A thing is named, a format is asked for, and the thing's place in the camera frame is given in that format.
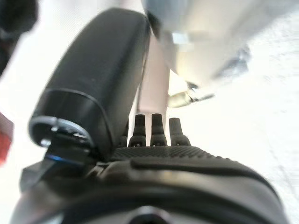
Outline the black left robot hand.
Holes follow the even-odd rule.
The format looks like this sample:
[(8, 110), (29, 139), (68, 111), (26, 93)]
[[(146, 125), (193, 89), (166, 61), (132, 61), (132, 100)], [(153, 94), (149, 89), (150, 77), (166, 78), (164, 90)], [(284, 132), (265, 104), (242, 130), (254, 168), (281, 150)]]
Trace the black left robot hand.
[(286, 224), (282, 202), (251, 168), (193, 147), (178, 118), (128, 116), (142, 81), (150, 22), (112, 8), (79, 33), (28, 124), (47, 148), (23, 169), (13, 224)]

